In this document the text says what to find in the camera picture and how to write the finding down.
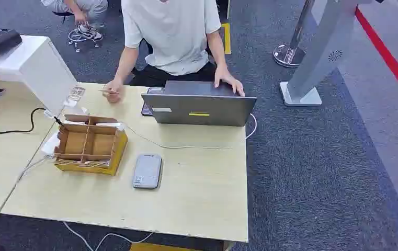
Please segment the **person's right hand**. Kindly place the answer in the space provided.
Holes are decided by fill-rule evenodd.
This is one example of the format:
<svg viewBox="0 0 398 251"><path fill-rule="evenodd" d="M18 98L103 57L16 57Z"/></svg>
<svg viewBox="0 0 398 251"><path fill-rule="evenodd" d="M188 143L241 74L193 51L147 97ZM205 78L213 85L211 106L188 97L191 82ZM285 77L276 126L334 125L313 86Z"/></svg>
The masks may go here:
<svg viewBox="0 0 398 251"><path fill-rule="evenodd" d="M111 104L118 103L122 99L123 81L113 79L107 83L102 89L102 95Z"/></svg>

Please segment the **person's left hand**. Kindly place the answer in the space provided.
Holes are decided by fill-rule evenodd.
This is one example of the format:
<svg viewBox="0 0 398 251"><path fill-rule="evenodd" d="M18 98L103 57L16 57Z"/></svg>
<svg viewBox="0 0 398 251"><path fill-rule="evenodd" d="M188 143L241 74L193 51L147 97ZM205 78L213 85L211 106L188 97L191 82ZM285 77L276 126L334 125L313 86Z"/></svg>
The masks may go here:
<svg viewBox="0 0 398 251"><path fill-rule="evenodd" d="M243 84L232 76L226 65L218 65L214 74L214 87L218 88L220 82L225 82L232 86L233 93L245 96Z"/></svg>

